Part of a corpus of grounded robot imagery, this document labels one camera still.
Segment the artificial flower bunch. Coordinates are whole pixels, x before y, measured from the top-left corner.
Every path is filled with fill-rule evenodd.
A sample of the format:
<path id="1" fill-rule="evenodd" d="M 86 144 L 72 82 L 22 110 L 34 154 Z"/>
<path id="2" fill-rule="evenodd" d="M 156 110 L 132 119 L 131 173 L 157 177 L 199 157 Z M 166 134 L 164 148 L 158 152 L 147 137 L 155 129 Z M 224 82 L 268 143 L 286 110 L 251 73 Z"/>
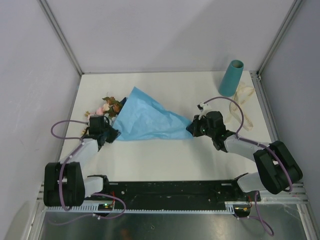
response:
<path id="1" fill-rule="evenodd" d="M 121 101 L 116 100 L 114 96 L 106 96 L 102 99 L 104 100 L 104 104 L 100 106 L 96 111 L 85 112 L 84 116 L 87 118 L 87 124 L 89 124 L 91 116 L 97 115 L 104 116 L 105 121 L 109 122 L 109 125 L 113 125 L 127 101 L 127 97 L 124 97 Z"/>

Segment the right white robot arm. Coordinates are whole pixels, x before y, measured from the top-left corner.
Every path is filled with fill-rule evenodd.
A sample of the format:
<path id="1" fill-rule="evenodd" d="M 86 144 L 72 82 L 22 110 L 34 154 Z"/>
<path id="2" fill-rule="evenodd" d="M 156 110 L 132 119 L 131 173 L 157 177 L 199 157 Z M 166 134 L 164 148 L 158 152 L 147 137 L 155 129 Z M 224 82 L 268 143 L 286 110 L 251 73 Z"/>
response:
<path id="1" fill-rule="evenodd" d="M 195 115 L 186 128 L 193 137 L 207 136 L 218 151 L 240 155 L 255 162 L 257 172 L 246 173 L 236 179 L 230 188 L 231 196 L 242 201 L 249 192 L 267 190 L 277 195 L 292 190 L 300 181 L 303 172 L 282 141 L 259 143 L 227 130 L 219 111 L 209 111 L 206 115 Z"/>

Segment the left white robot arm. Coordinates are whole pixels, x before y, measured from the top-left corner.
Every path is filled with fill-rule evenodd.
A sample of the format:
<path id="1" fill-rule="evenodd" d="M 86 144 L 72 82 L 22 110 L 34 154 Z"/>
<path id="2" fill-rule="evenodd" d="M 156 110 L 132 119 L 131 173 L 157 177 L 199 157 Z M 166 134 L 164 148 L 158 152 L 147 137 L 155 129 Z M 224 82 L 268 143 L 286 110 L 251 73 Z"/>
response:
<path id="1" fill-rule="evenodd" d="M 62 137 L 54 133 L 57 125 L 78 123 L 86 125 L 84 133 L 76 137 Z M 60 140 L 77 140 L 78 145 L 57 162 L 50 162 L 44 169 L 43 202 L 47 207 L 61 207 L 65 211 L 79 207 L 86 198 L 96 196 L 105 200 L 111 188 L 106 175 L 84 176 L 83 168 L 107 143 L 113 143 L 121 132 L 114 129 L 105 115 L 92 115 L 88 121 L 62 120 L 55 123 L 50 132 Z"/>

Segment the cream printed ribbon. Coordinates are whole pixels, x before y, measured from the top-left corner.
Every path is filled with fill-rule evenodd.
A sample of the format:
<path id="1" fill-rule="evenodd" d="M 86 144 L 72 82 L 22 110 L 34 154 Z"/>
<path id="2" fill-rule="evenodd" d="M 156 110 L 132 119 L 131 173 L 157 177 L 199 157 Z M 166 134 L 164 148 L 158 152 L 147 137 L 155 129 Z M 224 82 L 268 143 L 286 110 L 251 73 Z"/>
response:
<path id="1" fill-rule="evenodd" d="M 244 105 L 249 101 L 249 99 L 254 95 L 255 89 L 249 85 L 246 85 L 244 82 L 240 82 L 235 94 L 232 96 L 232 100 L 234 100 L 242 109 L 244 121 L 243 128 L 246 131 L 251 131 L 254 127 L 254 124 L 250 117 L 246 114 L 244 110 Z M 242 123 L 242 116 L 239 108 L 231 102 L 229 104 L 229 113 L 224 121 L 225 124 L 229 124 L 232 119 L 237 120 L 240 124 Z"/>

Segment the blue wrapping paper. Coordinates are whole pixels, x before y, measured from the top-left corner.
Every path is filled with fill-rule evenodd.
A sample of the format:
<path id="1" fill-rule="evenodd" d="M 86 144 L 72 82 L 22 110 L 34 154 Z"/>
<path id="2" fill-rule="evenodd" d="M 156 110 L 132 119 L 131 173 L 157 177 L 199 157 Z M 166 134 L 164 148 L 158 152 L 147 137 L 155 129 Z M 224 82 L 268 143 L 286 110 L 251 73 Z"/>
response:
<path id="1" fill-rule="evenodd" d="M 134 87 L 112 127 L 120 131 L 119 141 L 151 139 L 186 140 L 191 121 L 169 111 L 139 88 Z"/>

